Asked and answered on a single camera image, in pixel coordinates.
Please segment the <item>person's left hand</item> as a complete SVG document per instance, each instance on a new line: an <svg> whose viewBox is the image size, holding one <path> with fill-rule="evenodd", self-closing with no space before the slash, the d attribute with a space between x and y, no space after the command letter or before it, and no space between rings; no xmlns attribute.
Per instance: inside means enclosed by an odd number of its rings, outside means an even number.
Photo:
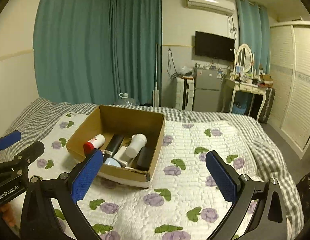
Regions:
<svg viewBox="0 0 310 240"><path fill-rule="evenodd" d="M2 215L2 219L10 226L14 227L16 225L16 220L13 215L13 210L10 204L4 204L0 206L0 213Z"/></svg>

